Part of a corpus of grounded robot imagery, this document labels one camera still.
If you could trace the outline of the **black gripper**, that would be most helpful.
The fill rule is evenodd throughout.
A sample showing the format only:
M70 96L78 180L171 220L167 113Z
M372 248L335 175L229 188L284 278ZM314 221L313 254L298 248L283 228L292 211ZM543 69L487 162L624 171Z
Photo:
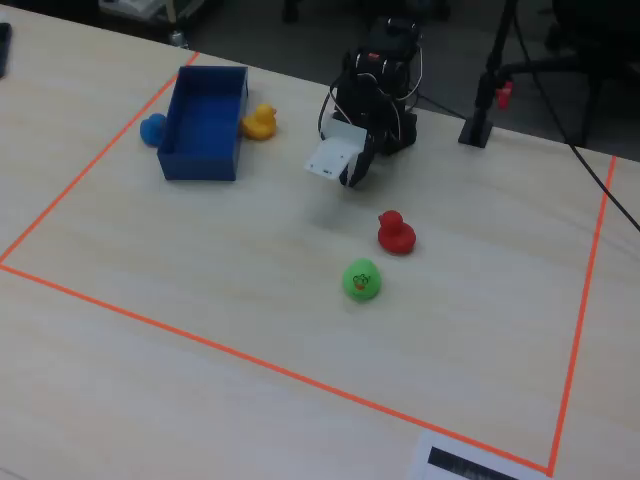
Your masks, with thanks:
M364 128L371 137L357 160L351 160L340 174L344 187L355 187L368 173L373 145L379 153L400 149L400 113L372 74L345 74L339 81L339 106L352 124Z

